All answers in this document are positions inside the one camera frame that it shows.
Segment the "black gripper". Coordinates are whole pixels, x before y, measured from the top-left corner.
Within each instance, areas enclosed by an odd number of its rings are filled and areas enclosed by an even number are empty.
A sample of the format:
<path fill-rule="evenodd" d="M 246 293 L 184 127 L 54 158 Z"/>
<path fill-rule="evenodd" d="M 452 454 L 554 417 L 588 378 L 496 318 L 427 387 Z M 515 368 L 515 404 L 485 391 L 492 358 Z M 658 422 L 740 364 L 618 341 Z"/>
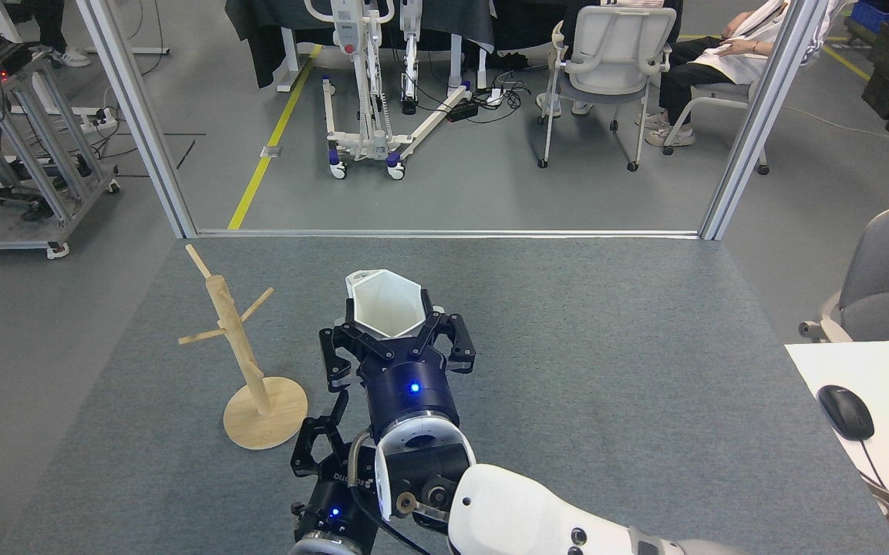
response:
<path fill-rule="evenodd" d="M 420 289 L 420 298 L 426 320 L 410 343 L 410 361 L 396 361 L 387 340 L 377 340 L 353 322 L 318 332 L 328 390 L 338 393 L 362 382 L 373 436 L 384 436 L 394 422 L 425 411 L 460 424 L 446 370 L 468 375 L 476 349 L 460 314 L 434 308 L 426 289 Z M 448 354 L 434 348 L 440 335 L 451 343 Z"/>
<path fill-rule="evenodd" d="M 340 392 L 330 415 L 303 419 L 298 432 L 291 469 L 296 476 L 318 476 L 318 481 L 309 502 L 294 503 L 296 550 L 370 550 L 375 542 L 377 524 L 349 491 L 349 447 L 338 430 L 348 403 L 348 391 Z M 319 436 L 325 436 L 332 448 L 321 462 L 311 454 Z"/>

